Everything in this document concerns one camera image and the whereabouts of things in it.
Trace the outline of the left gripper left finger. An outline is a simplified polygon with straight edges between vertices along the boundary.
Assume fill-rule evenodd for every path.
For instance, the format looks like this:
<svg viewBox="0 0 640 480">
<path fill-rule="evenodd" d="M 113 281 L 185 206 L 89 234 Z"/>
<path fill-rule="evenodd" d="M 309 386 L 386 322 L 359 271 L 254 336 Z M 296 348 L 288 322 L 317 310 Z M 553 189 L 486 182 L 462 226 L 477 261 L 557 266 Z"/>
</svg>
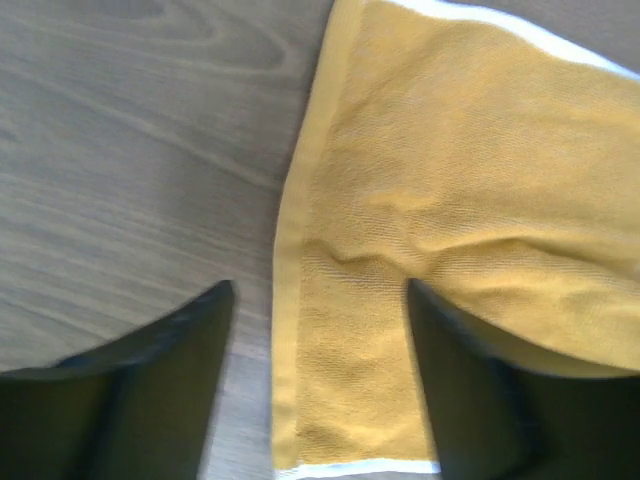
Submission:
<svg viewBox="0 0 640 480">
<path fill-rule="evenodd" d="M 196 478 L 234 303 L 222 281 L 116 340 L 3 372 L 2 477 Z"/>
</svg>

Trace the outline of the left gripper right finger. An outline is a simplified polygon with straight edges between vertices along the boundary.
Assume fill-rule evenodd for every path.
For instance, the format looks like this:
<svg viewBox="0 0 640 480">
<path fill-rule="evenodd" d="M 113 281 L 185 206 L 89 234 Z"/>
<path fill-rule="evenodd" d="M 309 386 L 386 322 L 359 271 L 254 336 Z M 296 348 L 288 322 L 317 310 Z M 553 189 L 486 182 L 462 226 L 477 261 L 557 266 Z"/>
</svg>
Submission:
<svg viewBox="0 0 640 480">
<path fill-rule="evenodd" d="M 407 284 L 445 479 L 635 479 L 639 376 L 538 347 Z"/>
</svg>

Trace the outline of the yellow brown bear towel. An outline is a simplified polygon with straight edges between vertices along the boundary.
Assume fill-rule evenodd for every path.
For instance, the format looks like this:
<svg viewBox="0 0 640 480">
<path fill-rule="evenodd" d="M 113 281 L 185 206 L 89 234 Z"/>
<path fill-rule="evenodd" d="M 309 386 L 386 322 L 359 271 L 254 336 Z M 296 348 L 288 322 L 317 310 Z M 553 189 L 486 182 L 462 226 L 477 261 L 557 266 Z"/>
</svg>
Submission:
<svg viewBox="0 0 640 480">
<path fill-rule="evenodd" d="M 522 18 L 338 1 L 273 257 L 279 479 L 439 469 L 416 278 L 558 371 L 639 369 L 639 75 Z"/>
</svg>

